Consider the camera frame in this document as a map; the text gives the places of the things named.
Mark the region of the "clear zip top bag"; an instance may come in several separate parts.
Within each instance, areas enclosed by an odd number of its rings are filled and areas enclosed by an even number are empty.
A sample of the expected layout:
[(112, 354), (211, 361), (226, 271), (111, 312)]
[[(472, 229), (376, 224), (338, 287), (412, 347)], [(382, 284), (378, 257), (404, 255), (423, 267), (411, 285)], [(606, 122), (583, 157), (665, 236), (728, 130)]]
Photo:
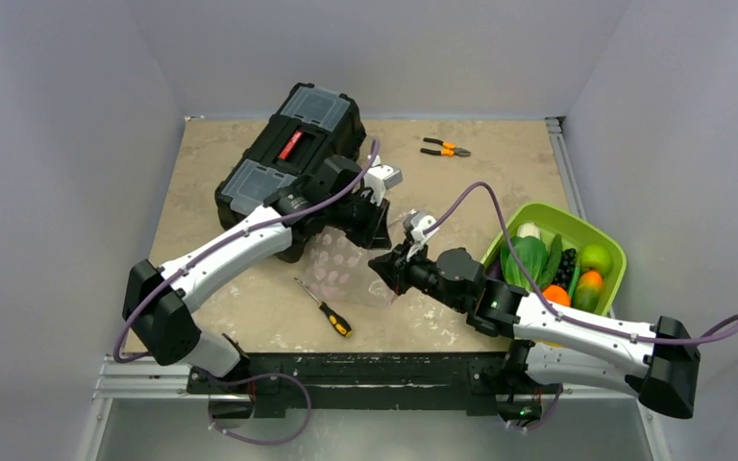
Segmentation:
[(367, 250), (346, 238), (342, 230), (325, 228), (307, 244), (301, 259), (301, 282), (322, 301), (383, 307), (397, 296), (369, 266), (388, 249)]

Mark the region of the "green bok choy toy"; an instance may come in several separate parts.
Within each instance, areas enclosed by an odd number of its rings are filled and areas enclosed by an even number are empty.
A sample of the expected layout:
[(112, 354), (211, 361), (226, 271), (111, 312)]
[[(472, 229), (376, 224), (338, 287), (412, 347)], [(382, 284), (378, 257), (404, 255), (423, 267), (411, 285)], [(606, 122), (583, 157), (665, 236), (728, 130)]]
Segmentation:
[(527, 291), (532, 291), (530, 280), (537, 281), (548, 258), (548, 250), (540, 239), (513, 236), (511, 243), (514, 252), (506, 242), (500, 250), (500, 262), (504, 281)]

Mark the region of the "orange tangerine toy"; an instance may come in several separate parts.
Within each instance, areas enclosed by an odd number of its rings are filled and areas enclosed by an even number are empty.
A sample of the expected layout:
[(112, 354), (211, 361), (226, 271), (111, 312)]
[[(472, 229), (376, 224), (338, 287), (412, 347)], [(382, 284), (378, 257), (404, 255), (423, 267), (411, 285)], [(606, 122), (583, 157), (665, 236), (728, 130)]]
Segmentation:
[(542, 292), (542, 294), (548, 301), (552, 303), (560, 304), (563, 306), (570, 306), (572, 303), (570, 295), (568, 294), (567, 290), (559, 285), (555, 285), (555, 284), (549, 285)]

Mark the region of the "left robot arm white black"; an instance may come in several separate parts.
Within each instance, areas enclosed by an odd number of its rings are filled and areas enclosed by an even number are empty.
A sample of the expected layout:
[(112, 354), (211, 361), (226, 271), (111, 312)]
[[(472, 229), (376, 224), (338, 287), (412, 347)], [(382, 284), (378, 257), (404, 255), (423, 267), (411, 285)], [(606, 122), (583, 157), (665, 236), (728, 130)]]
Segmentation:
[(241, 222), (200, 248), (155, 265), (143, 259), (130, 270), (122, 332), (133, 333), (161, 366), (187, 363), (210, 373), (223, 392), (247, 383), (244, 353), (232, 339), (202, 330), (193, 314), (214, 293), (250, 267), (292, 247), (304, 248), (325, 227), (337, 228), (363, 249), (388, 249), (386, 191), (402, 171), (372, 162), (359, 167), (327, 158), (311, 175), (268, 195)]

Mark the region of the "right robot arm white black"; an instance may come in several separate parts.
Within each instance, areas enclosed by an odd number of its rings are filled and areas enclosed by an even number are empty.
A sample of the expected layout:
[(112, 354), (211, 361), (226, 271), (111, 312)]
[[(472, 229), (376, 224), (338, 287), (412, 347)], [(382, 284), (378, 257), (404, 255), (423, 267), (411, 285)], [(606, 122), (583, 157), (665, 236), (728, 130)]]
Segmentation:
[(501, 366), (508, 388), (576, 383), (628, 394), (671, 418), (693, 417), (701, 354), (679, 320), (621, 321), (544, 302), (491, 279), (463, 248), (436, 260), (426, 249), (407, 251), (401, 244), (368, 266), (395, 294), (414, 288), (465, 315), (474, 330), (515, 340), (516, 355)]

